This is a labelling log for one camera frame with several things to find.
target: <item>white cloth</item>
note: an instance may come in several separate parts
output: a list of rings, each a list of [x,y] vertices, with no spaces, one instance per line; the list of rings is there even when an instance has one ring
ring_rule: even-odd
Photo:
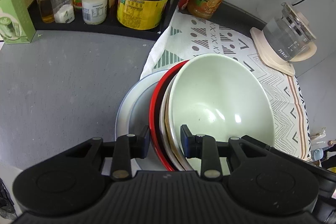
[[[245,65],[262,84],[274,119],[275,148],[295,157],[310,157],[306,106],[296,77],[264,65],[252,39],[224,26],[175,13],[170,26],[154,44],[140,78],[171,68],[181,60],[205,53],[224,54]]]

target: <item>black shelf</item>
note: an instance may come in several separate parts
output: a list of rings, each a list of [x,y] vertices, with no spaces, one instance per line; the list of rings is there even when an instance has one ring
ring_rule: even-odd
[[[135,30],[119,23],[115,11],[108,11],[106,20],[98,25],[85,24],[82,11],[75,11],[75,20],[71,23],[44,23],[41,19],[37,2],[34,1],[28,8],[29,15],[36,30],[79,31],[123,35],[156,41],[160,37],[160,25],[151,30]]]

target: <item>brown stripe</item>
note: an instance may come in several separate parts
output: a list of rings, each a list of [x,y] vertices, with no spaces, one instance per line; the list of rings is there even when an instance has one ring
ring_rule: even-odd
[[[306,147],[306,136],[305,136],[305,125],[304,125],[304,115],[302,108],[300,106],[300,100],[299,96],[297,95],[296,88],[295,88],[295,83],[293,77],[287,76],[288,78],[288,83],[290,86],[290,89],[293,94],[294,98],[294,105],[296,108],[296,112],[299,117],[299,133],[300,133],[300,143],[301,143],[301,159],[305,158],[306,152],[307,152],[307,147]]]

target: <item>green striped triangle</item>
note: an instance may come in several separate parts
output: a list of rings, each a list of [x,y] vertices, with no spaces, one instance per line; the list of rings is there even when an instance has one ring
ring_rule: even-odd
[[[161,58],[155,65],[154,69],[174,64],[179,61],[183,61],[183,59],[177,56],[176,54],[173,54],[172,52],[164,50]]]
[[[181,30],[179,29],[174,29],[173,27],[170,27],[170,35],[174,35],[174,34],[177,34],[177,33],[180,33],[182,32]]]

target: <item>gray table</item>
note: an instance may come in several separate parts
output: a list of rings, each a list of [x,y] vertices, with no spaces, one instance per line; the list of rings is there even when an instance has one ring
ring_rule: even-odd
[[[37,31],[0,51],[0,160],[25,169],[94,136],[114,140],[119,105],[154,41]]]

